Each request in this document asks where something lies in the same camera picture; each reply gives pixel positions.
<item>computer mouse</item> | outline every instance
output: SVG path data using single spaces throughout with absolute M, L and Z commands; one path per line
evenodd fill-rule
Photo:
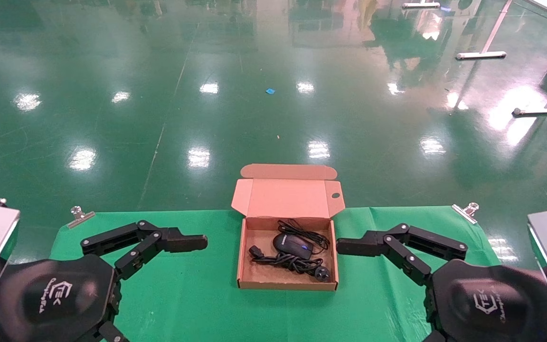
M 273 239 L 273 247 L 282 253 L 287 253 L 309 260 L 313 251 L 313 243 L 303 240 L 299 236 L 278 234 Z

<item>green mat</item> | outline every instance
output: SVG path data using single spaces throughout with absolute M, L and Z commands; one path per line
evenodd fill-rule
M 72 230 L 61 228 L 50 257 L 81 257 L 83 238 L 140 219 L 179 227 L 183 234 L 206 234 L 208 247 L 160 253 L 123 282 L 115 325 L 132 342 L 421 342 L 430 333 L 424 288 L 384 257 L 339 256 L 336 292 L 239 290 L 242 216 L 233 210 L 98 213 Z M 465 242 L 467 262 L 499 263 L 482 229 L 450 207 L 347 208 L 334 221 L 338 238 L 360 238 L 367 229 L 387 230 L 405 222 Z M 125 251 L 104 258 L 112 263 Z M 433 269 L 443 264 L 416 254 Z

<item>open cardboard box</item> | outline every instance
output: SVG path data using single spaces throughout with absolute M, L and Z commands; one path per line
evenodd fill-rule
M 345 208 L 337 171 L 325 165 L 250 164 L 241 170 L 232 207 L 245 215 L 237 262 L 239 288 L 334 291 L 339 285 L 335 227 L 331 217 Z M 279 219 L 295 219 L 303 229 L 317 231 L 330 247 L 312 258 L 323 258 L 330 281 L 319 282 L 286 268 L 252 262 L 248 249 L 259 247 L 266 256 L 278 252 L 272 245 Z

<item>box flap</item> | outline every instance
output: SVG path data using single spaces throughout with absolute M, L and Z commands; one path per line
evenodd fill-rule
M 251 164 L 238 180 L 232 207 L 246 217 L 329 219 L 345 208 L 337 172 L 323 165 Z
M 283 180 L 333 180 L 337 171 L 326 165 L 249 164 L 242 168 L 244 178 Z

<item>shiny floor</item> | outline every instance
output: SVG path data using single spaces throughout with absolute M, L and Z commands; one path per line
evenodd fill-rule
M 547 15 L 518 0 L 0 0 L 0 197 L 18 262 L 70 207 L 228 209 L 253 162 L 335 167 L 347 206 L 480 204 L 532 267 L 547 210 Z M 275 93 L 266 92 L 268 88 Z

